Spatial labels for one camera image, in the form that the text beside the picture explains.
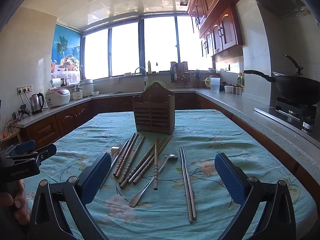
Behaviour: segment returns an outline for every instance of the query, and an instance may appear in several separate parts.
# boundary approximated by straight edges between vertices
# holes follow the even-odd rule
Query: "yellow handle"
[[[206,79],[204,80],[204,83],[206,84],[206,86],[210,87],[210,78],[206,78]]]

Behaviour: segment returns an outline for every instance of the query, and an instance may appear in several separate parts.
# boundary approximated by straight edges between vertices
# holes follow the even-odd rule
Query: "metal spoon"
[[[174,154],[168,154],[168,155],[165,155],[165,161],[164,161],[164,164],[161,166],[161,168],[159,169],[159,173],[160,171],[162,170],[162,168],[165,166],[165,164],[167,163],[167,161],[170,159],[170,158],[174,158],[174,159],[177,159],[178,157]],[[153,179],[155,178],[155,176],[153,176],[151,178],[151,180],[149,180],[149,182],[137,193],[137,195],[135,195],[132,200],[130,200],[129,202],[129,206],[131,207],[134,207],[139,199],[141,198],[142,194],[145,192],[145,190],[147,189],[147,187],[151,184],[151,182],[153,181]]]

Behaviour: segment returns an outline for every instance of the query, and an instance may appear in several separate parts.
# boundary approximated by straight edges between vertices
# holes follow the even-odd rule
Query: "wok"
[[[277,75],[270,77],[256,70],[245,70],[245,74],[255,74],[269,82],[275,82],[280,93],[289,101],[307,106],[320,101],[320,82],[299,75]]]

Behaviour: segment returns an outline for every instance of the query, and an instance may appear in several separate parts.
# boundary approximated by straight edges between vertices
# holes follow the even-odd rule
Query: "stainless steel kettle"
[[[44,96],[42,93],[34,94],[30,98],[30,104],[31,104],[31,112],[32,114],[38,114],[42,112],[42,108],[44,105]]]

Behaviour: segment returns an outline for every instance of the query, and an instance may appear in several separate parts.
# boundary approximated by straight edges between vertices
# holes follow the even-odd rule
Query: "screw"
[[[253,183],[256,183],[256,182],[258,181],[258,178],[255,177],[255,176],[250,176],[250,177],[249,177],[249,180],[250,180],[251,182],[253,182]]]
[[[281,186],[286,186],[287,184],[286,184],[286,182],[284,181],[284,180],[279,180],[279,184],[281,185]]]
[[[70,183],[73,183],[73,182],[75,182],[77,179],[78,179],[78,178],[77,178],[76,176],[72,176],[72,177],[69,178],[69,182],[70,182]]]
[[[44,180],[41,180],[41,182],[40,182],[40,185],[41,186],[45,186],[47,184],[47,181],[44,179]]]

